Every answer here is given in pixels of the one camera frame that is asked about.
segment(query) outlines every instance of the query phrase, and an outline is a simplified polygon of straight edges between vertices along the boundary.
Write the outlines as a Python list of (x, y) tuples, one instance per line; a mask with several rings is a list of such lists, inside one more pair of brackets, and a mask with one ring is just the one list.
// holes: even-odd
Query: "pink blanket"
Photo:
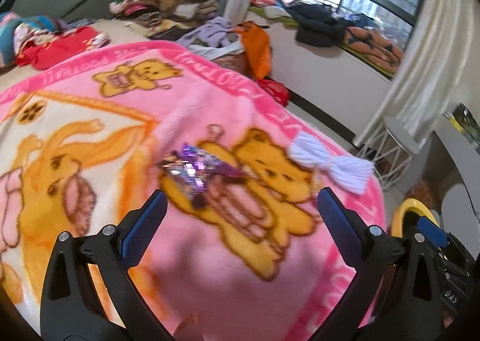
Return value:
[[(207, 341), (307, 340), (353, 278), (316, 211), (311, 171), (285, 150), (306, 131), (332, 154), (346, 152), (248, 78), (177, 44), (76, 56), (2, 93), (0, 118), (0, 279), (37, 330), (57, 235), (116, 224), (157, 187), (169, 210), (130, 275), (169, 331), (197, 313)], [(193, 209), (155, 166), (184, 142), (252, 174)], [(368, 225), (385, 227), (373, 176), (362, 196), (327, 175), (322, 185)]]

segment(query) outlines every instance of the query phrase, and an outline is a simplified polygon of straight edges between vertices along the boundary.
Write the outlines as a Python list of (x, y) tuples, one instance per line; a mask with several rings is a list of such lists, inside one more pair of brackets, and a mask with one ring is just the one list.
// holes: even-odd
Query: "white yarn tassel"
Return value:
[(327, 171), (338, 185), (357, 195), (367, 189), (373, 163), (353, 155), (332, 156), (314, 136), (300, 132), (289, 147), (289, 157), (303, 167)]

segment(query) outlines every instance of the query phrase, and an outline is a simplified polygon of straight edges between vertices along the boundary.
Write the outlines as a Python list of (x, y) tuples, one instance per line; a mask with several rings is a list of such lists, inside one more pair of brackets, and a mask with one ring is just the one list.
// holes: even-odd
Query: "red bag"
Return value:
[(258, 79), (258, 86), (270, 94), (281, 106), (286, 106), (290, 100), (289, 90), (283, 83), (273, 79)]

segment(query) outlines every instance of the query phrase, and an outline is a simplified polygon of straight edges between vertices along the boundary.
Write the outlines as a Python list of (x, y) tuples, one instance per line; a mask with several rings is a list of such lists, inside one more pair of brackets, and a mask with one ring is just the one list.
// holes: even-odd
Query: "red cloth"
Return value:
[(100, 32), (89, 26), (78, 28), (75, 32), (47, 44), (25, 48), (17, 55), (17, 64), (31, 64), (37, 70), (49, 69), (79, 53), (96, 48), (94, 39), (99, 34)]
[(275, 6), (275, 0), (250, 0), (250, 3), (256, 7)]
[(270, 94), (281, 106), (286, 106), (290, 100), (289, 90), (283, 83), (273, 79), (258, 79), (258, 86)]

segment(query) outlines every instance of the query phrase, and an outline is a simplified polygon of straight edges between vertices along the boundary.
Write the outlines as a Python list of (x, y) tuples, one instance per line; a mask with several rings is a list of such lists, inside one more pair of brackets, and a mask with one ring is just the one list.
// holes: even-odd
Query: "white side table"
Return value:
[[(399, 121), (385, 117), (369, 142), (366, 142), (357, 156), (374, 163), (374, 171), (383, 190), (396, 183), (409, 166), (420, 148), (412, 135)], [(388, 171), (380, 171), (378, 162), (385, 159), (390, 164)]]

